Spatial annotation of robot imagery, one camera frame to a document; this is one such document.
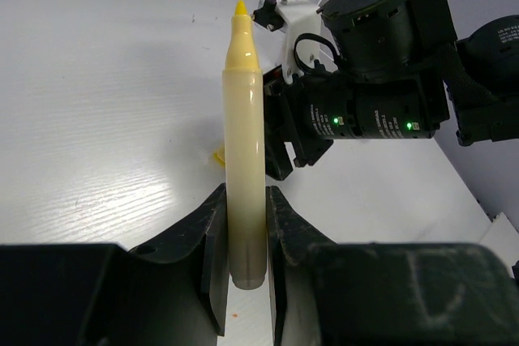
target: yellow marker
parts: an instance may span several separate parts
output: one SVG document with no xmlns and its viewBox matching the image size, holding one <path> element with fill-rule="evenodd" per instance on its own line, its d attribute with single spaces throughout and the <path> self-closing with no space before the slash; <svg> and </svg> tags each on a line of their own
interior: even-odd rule
<svg viewBox="0 0 519 346">
<path fill-rule="evenodd" d="M 256 289 L 267 271 L 263 74 L 242 0 L 222 82 L 230 274 L 238 288 Z"/>
</svg>

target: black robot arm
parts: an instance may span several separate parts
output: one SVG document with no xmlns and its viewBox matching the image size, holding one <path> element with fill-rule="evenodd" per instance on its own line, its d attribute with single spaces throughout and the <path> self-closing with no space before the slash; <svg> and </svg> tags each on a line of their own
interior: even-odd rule
<svg viewBox="0 0 519 346">
<path fill-rule="evenodd" d="M 447 0 L 329 0 L 318 12 L 338 69 L 316 61 L 290 85 L 277 68 L 264 76 L 269 176 L 293 170 L 285 143 L 303 167 L 334 139 L 432 138 L 449 119 L 444 82 L 460 145 L 519 138 L 519 16 L 458 41 Z M 300 36 L 296 60 L 301 39 L 326 41 Z"/>
</svg>

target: yellow marker tip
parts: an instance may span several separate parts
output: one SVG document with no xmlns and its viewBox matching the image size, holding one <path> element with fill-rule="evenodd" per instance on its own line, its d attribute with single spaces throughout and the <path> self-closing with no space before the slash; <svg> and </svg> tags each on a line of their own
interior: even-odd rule
<svg viewBox="0 0 519 346">
<path fill-rule="evenodd" d="M 249 15 L 243 0 L 238 0 L 238 4 L 236 5 L 236 10 L 234 11 L 234 14 L 235 15 Z"/>
</svg>

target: white table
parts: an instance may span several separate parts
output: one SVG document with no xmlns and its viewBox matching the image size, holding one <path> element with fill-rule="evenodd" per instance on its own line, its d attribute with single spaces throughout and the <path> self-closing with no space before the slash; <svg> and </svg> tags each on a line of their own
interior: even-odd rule
<svg viewBox="0 0 519 346">
<path fill-rule="evenodd" d="M 0 0 L 0 242 L 130 248 L 224 181 L 236 1 Z M 267 69 L 281 34 L 255 38 Z M 337 142 L 279 186 L 336 241 L 479 241 L 490 224 L 434 141 Z M 271 342 L 267 297 L 231 288 L 221 344 Z"/>
</svg>

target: table surface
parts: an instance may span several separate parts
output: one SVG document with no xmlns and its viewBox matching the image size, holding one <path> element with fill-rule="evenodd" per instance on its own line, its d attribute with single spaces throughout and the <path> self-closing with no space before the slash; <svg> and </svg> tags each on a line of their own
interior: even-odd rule
<svg viewBox="0 0 519 346">
<path fill-rule="evenodd" d="M 225 180 L 211 155 L 236 1 L 0 0 L 0 242 L 131 248 Z M 255 39 L 268 69 L 282 34 Z M 337 142 L 278 185 L 336 241 L 479 241 L 490 225 L 434 141 Z M 272 342 L 267 285 L 231 287 L 228 316 L 220 344 Z"/>
</svg>

